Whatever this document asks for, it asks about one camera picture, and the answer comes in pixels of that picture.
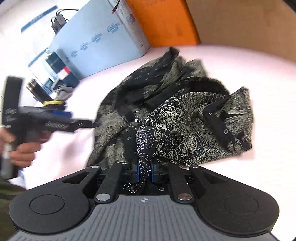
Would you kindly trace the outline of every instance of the blue stripe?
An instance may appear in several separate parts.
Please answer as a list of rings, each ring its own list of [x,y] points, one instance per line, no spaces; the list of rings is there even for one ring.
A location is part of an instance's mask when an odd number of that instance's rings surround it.
[[[31,67],[32,64],[35,63],[36,60],[39,59],[39,58],[41,57],[41,55],[45,53],[45,51],[46,51],[46,49],[43,50],[40,54],[38,54],[38,55],[37,55],[37,56],[36,56],[36,57],[35,57],[35,58],[34,58],[34,59],[28,64],[28,67]]]
[[[43,12],[42,14],[40,14],[39,16],[37,16],[36,18],[34,18],[33,20],[31,20],[29,23],[27,23],[25,26],[22,27],[21,29],[21,33],[23,31],[25,31],[28,27],[32,26],[34,23],[36,23],[38,20],[40,20],[41,18],[43,18],[45,15],[51,13],[52,11],[57,9],[57,5],[55,5],[54,7],[46,10],[45,12]]]

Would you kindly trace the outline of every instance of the red and white label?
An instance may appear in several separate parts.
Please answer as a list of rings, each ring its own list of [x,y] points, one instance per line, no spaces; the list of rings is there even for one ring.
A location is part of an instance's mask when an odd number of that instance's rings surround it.
[[[64,68],[61,69],[60,72],[57,73],[58,77],[63,80],[64,78],[66,78],[69,74],[71,73],[71,71],[68,69],[67,66],[65,66]]]

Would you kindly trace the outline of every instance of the hand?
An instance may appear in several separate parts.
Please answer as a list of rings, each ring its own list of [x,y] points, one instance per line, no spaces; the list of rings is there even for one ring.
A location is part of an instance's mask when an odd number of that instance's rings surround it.
[[[29,167],[31,162],[35,159],[35,152],[40,151],[41,144],[47,142],[51,136],[50,132],[45,131],[42,133],[41,139],[37,142],[20,144],[15,151],[10,153],[11,162],[20,168]],[[0,128],[0,152],[3,152],[5,143],[10,143],[15,140],[15,136],[2,127]]]

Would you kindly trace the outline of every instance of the gray ribbed plate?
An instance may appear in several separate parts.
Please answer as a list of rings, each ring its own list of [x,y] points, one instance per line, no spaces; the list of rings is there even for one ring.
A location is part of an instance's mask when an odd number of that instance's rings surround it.
[[[234,238],[205,225],[192,206],[169,196],[119,196],[97,205],[80,226],[61,234],[40,236],[22,231],[10,241],[276,241],[270,233]]]

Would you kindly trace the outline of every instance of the silver screw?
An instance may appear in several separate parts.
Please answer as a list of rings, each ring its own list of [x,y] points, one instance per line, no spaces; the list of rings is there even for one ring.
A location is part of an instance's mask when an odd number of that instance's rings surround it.
[[[110,198],[111,196],[107,193],[101,193],[96,196],[96,199],[98,199],[99,201],[108,201]]]
[[[181,201],[189,201],[192,199],[192,196],[189,193],[180,193],[178,195],[178,199]]]

